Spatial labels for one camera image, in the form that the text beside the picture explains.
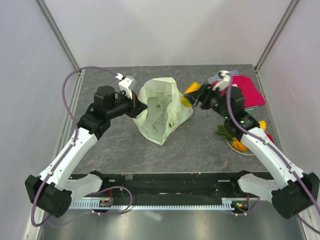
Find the yellow orange mango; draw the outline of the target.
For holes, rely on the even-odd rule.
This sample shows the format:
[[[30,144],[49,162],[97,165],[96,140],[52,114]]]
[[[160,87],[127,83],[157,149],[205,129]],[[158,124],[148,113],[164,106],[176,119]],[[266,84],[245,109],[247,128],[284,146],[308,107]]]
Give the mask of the yellow orange mango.
[[[197,102],[201,86],[202,85],[200,83],[193,82],[183,93],[180,100],[181,104],[186,108],[192,107]]]

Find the small pineapple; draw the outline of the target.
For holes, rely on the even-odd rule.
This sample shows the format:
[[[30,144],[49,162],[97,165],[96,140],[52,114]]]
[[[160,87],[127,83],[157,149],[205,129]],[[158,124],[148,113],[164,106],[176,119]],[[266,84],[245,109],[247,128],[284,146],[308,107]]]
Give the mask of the small pineapple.
[[[216,126],[216,130],[214,133],[216,136],[221,136],[225,140],[228,140],[231,142],[232,146],[240,151],[246,151],[249,150],[242,142],[240,142],[236,137],[234,137],[232,134],[228,132],[228,130],[222,125],[218,124]]]

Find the pale green plastic bag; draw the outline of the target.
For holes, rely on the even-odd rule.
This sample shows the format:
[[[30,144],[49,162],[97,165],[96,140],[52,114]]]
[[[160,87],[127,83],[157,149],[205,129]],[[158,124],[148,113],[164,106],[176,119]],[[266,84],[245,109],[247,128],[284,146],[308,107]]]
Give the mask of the pale green plastic bag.
[[[181,103],[182,96],[172,77],[147,81],[138,94],[147,109],[133,120],[139,132],[149,141],[163,145],[168,136],[193,114],[191,107]]]

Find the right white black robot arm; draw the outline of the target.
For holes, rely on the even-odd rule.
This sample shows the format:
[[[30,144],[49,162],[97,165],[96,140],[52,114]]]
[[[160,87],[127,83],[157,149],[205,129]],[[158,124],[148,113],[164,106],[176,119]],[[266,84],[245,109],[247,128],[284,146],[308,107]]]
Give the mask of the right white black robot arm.
[[[270,140],[260,124],[244,110],[242,90],[230,85],[223,91],[218,86],[193,83],[183,94],[190,106],[212,109],[224,117],[224,125],[231,135],[243,143],[266,167],[272,180],[244,172],[229,184],[235,197],[253,194],[272,203],[285,219],[298,215],[317,203],[320,179],[313,172],[307,174],[290,161]]]

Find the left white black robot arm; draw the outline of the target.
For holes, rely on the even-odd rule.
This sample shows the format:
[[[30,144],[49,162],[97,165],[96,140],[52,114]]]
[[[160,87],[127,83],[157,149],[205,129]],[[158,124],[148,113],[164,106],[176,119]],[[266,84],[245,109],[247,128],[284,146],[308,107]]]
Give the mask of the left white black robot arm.
[[[112,86],[100,86],[66,146],[38,176],[27,177],[25,187],[32,210],[40,208],[59,218],[73,202],[85,196],[106,196],[110,185],[96,170],[77,180],[69,178],[83,156],[110,128],[112,119],[122,115],[134,119],[147,108],[135,92],[116,92]]]

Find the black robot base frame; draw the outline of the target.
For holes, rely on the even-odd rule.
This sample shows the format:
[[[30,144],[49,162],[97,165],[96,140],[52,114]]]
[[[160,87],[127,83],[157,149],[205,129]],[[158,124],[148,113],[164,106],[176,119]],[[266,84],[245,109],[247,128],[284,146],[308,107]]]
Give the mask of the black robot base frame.
[[[236,186],[235,172],[227,173],[120,173],[105,174],[102,189],[116,189],[87,196],[117,205],[219,205],[222,199],[245,203],[257,199]]]

